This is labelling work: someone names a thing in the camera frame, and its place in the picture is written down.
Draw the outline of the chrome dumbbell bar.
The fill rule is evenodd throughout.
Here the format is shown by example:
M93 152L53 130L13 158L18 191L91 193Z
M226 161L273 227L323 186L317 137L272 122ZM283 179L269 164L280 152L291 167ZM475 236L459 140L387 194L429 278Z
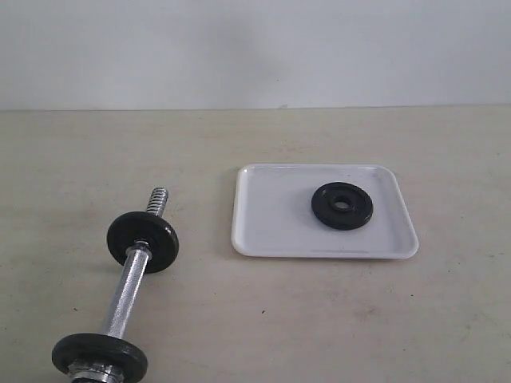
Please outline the chrome dumbbell bar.
M147 207L143 210L163 218L169 193L166 188L154 188ZM114 293L104 323L99 334L124 340L124 334L132 313L145 268L152 255L149 245L137 241L127 250L127 259L123 266L120 281ZM104 362L76 360L69 366L66 374L72 382L125 382L119 367Z

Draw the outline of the white plastic tray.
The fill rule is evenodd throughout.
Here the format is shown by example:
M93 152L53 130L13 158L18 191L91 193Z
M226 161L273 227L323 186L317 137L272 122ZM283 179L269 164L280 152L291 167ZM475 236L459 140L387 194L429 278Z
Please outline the white plastic tray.
M311 200L324 184L365 191L373 215L342 231L321 223ZM237 175L232 245L242 255L306 259L409 259L418 237L394 173L375 164L248 164Z

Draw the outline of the black weight plate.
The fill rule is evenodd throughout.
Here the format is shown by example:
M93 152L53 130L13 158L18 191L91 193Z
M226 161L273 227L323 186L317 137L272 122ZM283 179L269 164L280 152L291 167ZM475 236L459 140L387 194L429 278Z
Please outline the black weight plate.
M350 231L366 225L374 212L369 194L360 187L332 182L319 187L311 197L311 210L324 225Z
M147 243L152 255L145 268L146 274L167 269L176 260L180 249L173 227L160 216L146 211L124 213L107 230L107 247L121 265L125 264L127 250L137 241Z
M148 359L134 344L104 334L79 333L63 337L53 347L53 365L62 373L76 360L104 362L119 367L125 382L139 382L147 373Z

